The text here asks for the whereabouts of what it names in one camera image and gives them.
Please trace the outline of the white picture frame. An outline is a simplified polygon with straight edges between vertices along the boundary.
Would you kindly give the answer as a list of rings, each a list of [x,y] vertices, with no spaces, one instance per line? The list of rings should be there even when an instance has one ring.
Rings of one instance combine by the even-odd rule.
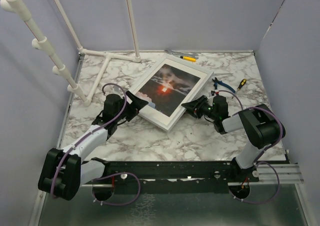
[[[129,91],[148,102],[139,116],[168,132],[211,80],[214,71],[194,62],[165,54],[130,87]]]

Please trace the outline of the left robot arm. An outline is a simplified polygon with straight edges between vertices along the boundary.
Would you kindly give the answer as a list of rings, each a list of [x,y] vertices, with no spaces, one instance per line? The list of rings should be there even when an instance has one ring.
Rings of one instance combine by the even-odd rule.
[[[106,183],[111,176],[108,163],[99,158],[86,161],[86,157],[107,142],[118,129],[119,121],[131,121],[147,105],[146,100],[130,91],[126,91],[124,97],[107,95],[102,111],[80,138],[64,149],[52,148],[48,151],[37,183],[38,189],[54,198],[69,201],[80,186],[92,180]]]

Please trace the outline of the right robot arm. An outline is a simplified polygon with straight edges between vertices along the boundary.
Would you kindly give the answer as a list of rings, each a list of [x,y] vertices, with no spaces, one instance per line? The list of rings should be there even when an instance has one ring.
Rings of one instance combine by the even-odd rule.
[[[244,130],[247,143],[240,154],[232,159],[230,177],[240,182],[248,175],[254,163],[266,150],[276,145],[285,135],[285,127],[265,105],[250,107],[229,115],[229,105],[224,96],[213,97],[212,104],[206,96],[183,103],[185,112],[196,119],[207,117],[212,120],[214,129],[221,135]]]

